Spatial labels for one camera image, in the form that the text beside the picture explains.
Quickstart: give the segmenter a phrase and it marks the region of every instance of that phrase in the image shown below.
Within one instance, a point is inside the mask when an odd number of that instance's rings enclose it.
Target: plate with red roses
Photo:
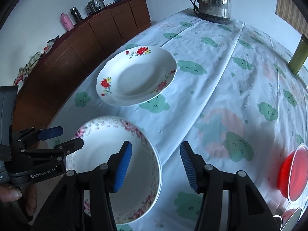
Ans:
[[[171,53],[158,46],[138,46],[106,63],[97,77],[96,92],[110,105],[138,105],[163,92],[176,72]]]

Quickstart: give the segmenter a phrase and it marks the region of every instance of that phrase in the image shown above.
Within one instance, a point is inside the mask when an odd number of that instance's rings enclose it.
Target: metal screw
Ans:
[[[100,165],[101,170],[105,170],[107,168],[109,168],[109,165],[107,163],[103,163],[103,164]]]
[[[213,166],[212,166],[211,164],[206,164],[206,165],[204,166],[204,168],[205,168],[206,170],[212,170],[212,169],[213,169]]]
[[[75,174],[74,170],[69,170],[69,171],[66,172],[67,176],[73,176],[74,174]]]
[[[245,173],[244,171],[240,170],[240,171],[238,172],[238,175],[239,175],[240,177],[245,177],[245,176],[246,176],[246,173]]]

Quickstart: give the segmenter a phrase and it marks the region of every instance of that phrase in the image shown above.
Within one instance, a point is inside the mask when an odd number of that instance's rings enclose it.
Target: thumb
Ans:
[[[21,197],[21,191],[12,185],[0,185],[0,200],[2,202],[18,200]]]

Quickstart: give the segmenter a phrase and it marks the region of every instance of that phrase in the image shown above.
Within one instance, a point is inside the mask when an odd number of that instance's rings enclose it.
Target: tablecloth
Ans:
[[[95,89],[100,70],[119,52],[139,45],[158,45],[174,56],[178,71],[173,83],[146,104],[107,105]],[[183,140],[221,171],[246,171],[273,214],[305,207],[307,188],[292,205],[277,190],[280,165],[307,143],[308,71],[303,67],[293,75],[287,67],[291,57],[244,22],[232,18],[229,25],[219,25],[183,10],[140,33],[97,67],[50,125],[62,126],[64,134],[48,145],[70,140],[85,122],[104,115],[122,117],[145,131],[162,162],[161,194],[146,216],[119,230],[193,230],[202,196],[190,188],[181,163]]]

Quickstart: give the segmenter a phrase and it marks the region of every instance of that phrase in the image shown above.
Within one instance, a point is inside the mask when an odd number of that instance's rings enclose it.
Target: pink thermos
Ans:
[[[63,26],[67,31],[70,31],[74,27],[74,24],[72,23],[67,14],[62,13],[60,16],[60,21],[62,22]]]

